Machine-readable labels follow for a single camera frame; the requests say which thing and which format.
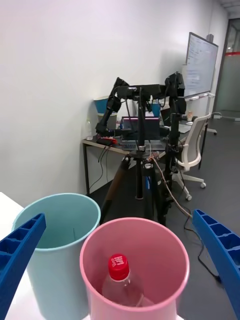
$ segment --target whiteboard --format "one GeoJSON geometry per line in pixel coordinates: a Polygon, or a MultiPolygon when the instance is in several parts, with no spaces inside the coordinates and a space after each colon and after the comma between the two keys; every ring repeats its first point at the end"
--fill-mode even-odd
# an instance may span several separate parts
{"type": "Polygon", "coordinates": [[[184,70],[185,97],[210,92],[218,45],[190,32],[184,70]]]}

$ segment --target pink bin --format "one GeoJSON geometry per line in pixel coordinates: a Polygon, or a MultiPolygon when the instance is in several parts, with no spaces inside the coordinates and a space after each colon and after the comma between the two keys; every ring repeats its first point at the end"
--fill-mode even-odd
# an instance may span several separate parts
{"type": "Polygon", "coordinates": [[[189,269],[184,245],[161,224],[122,218],[101,225],[80,253],[91,320],[176,320],[176,299],[187,284],[189,269]],[[127,257],[130,269],[142,279],[144,296],[154,305],[127,307],[101,295],[108,258],[115,253],[127,257]]]}

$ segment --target plastic bottle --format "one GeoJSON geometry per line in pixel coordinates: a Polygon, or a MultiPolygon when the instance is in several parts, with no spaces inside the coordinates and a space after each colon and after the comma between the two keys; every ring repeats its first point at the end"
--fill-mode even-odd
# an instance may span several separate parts
{"type": "Polygon", "coordinates": [[[144,290],[139,277],[130,271],[127,258],[114,254],[108,261],[108,275],[102,286],[102,295],[119,305],[141,307],[144,290]]]}
{"type": "Polygon", "coordinates": [[[93,140],[92,127],[89,119],[86,120],[86,139],[93,140]]]}

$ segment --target white wall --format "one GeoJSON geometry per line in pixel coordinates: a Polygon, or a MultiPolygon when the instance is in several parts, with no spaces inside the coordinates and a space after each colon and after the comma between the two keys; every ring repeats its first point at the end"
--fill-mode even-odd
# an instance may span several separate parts
{"type": "MultiPolygon", "coordinates": [[[[87,115],[97,121],[93,98],[116,77],[163,83],[181,71],[189,32],[223,44],[225,12],[216,4],[211,15],[210,0],[1,1],[0,190],[23,206],[85,193],[80,141],[87,115]]],[[[93,182],[99,151],[89,153],[93,182]]],[[[109,178],[121,158],[109,153],[109,178]]]]}

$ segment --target light blue bin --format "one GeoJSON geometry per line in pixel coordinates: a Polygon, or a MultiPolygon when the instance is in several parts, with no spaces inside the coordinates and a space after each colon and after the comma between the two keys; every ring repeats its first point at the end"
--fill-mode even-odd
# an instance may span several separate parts
{"type": "Polygon", "coordinates": [[[89,311],[79,256],[85,239],[99,224],[100,208],[82,194],[50,195],[23,209],[13,230],[39,213],[45,214],[46,230],[27,273],[40,312],[47,320],[81,320],[89,311]]]}
{"type": "Polygon", "coordinates": [[[96,110],[98,114],[104,114],[107,110],[107,102],[108,102],[108,95],[100,96],[97,99],[94,99],[96,110]]]}

